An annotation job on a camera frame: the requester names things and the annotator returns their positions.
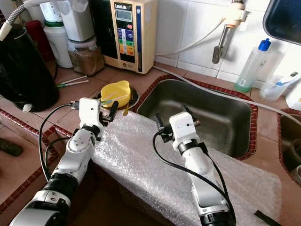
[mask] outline countertop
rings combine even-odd
[[[155,63],[155,65],[177,73],[180,76],[184,76],[185,78],[234,90],[234,83],[232,82],[204,76],[160,63]],[[52,75],[54,75],[55,62],[48,62],[47,66]],[[45,111],[39,113],[22,113],[4,98],[0,99],[0,108],[26,122],[30,126],[39,129],[42,120],[56,106],[68,103],[72,100],[79,100],[81,97],[94,97],[97,95],[98,91],[108,83],[128,80],[130,85],[135,88],[137,92],[143,94],[159,76],[165,74],[166,73],[156,69],[151,69],[146,75],[141,75],[106,65],[105,68],[95,76],[89,77],[88,83],[60,89],[60,98],[57,103]],[[59,68],[55,81],[56,83],[60,83],[80,76],[82,76],[82,74],[77,73],[72,69]],[[246,93],[246,95],[255,102],[264,103],[278,109],[288,108],[283,97],[276,102],[265,103],[260,99],[259,90],[256,88],[252,88],[251,92]],[[55,124],[73,132],[79,126],[78,111],[72,110],[71,108],[63,108],[50,117],[48,121],[45,129]],[[301,226],[301,187],[290,178],[279,161],[278,124],[277,114],[275,112],[258,107],[256,153],[252,157],[243,160],[243,162],[279,176],[282,184],[282,208],[280,218],[277,219],[277,221],[283,226]]]

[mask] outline red tile edging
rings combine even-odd
[[[297,111],[291,108],[281,109],[283,112],[288,114],[297,114],[301,116],[301,111]],[[279,150],[279,161],[284,168],[284,170],[288,173],[290,178],[294,180],[293,176],[290,174],[290,172],[287,170],[284,160],[283,160],[283,151],[282,151],[282,134],[281,134],[281,114],[277,113],[277,122],[278,122],[278,150]]]
[[[165,79],[176,79],[176,80],[180,80],[170,74],[166,74],[163,76],[158,77],[152,84],[151,86],[145,91],[145,93],[142,94],[142,96],[140,97],[138,103],[132,108],[133,112],[137,112],[139,106],[144,102],[144,100],[146,99],[146,97],[151,93],[151,91],[155,88],[155,86],[162,80]],[[215,91],[219,91],[219,92],[223,92],[232,96],[236,96],[238,98],[241,99],[245,99],[245,100],[250,100],[252,101],[252,99],[248,96],[246,96],[245,94],[230,90],[230,89],[225,89],[222,87],[218,87],[218,86],[214,86],[211,84],[207,84],[201,81],[197,81],[197,80],[193,80],[193,79],[188,79],[191,82],[198,84],[202,87],[208,88],[208,89],[212,89]],[[257,117],[258,117],[258,108],[255,105],[250,105],[251,107],[251,124],[250,124],[250,141],[249,141],[249,149],[247,151],[247,153],[245,155],[243,155],[242,157],[237,158],[238,160],[244,160],[247,158],[250,158],[253,154],[255,154],[256,152],[256,133],[257,133]]]
[[[15,116],[7,113],[6,111],[0,109],[0,116],[3,116],[4,118],[12,121],[13,123],[17,124],[30,134],[34,135],[35,137],[39,137],[39,131],[30,125],[26,124],[22,120],[16,118]],[[49,128],[46,132],[43,133],[42,137],[42,142],[45,146],[49,145],[49,140],[48,137],[51,135],[53,132],[55,132],[55,127],[52,126]],[[57,157],[58,154],[54,149],[51,149],[49,151],[50,158],[49,158],[49,163],[53,163]],[[41,174],[43,173],[42,167],[39,167],[33,174],[31,174],[3,203],[0,204],[0,214],[6,210],[10,204],[12,204],[16,198],[23,192],[25,191],[26,188],[28,188]]]

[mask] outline yellow bowl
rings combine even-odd
[[[111,107],[114,100],[118,101],[118,107],[123,107],[131,98],[130,83],[126,80],[111,83],[104,86],[100,93],[102,95],[101,101],[113,100],[111,103],[104,105],[104,107]]]

